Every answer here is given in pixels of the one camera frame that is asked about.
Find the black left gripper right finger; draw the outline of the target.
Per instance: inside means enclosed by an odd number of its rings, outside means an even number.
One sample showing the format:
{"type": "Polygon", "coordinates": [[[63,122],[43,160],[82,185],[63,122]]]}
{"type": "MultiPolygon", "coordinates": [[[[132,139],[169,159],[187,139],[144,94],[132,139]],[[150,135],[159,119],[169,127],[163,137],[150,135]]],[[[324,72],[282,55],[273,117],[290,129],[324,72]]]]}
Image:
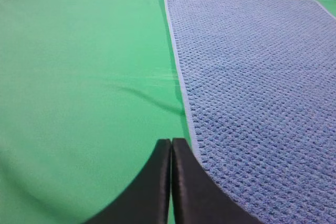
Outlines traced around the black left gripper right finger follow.
{"type": "Polygon", "coordinates": [[[261,223],[207,175],[187,140],[172,140],[172,197],[176,223],[261,223]]]}

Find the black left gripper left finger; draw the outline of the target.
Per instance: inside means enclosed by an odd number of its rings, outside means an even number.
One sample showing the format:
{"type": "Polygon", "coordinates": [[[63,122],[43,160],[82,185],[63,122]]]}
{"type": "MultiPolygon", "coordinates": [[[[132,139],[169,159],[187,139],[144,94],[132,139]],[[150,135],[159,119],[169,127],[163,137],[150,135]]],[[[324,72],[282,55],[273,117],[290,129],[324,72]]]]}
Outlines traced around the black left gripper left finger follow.
{"type": "Polygon", "coordinates": [[[171,141],[161,139],[130,185],[85,223],[167,223],[170,181],[171,141]]]}

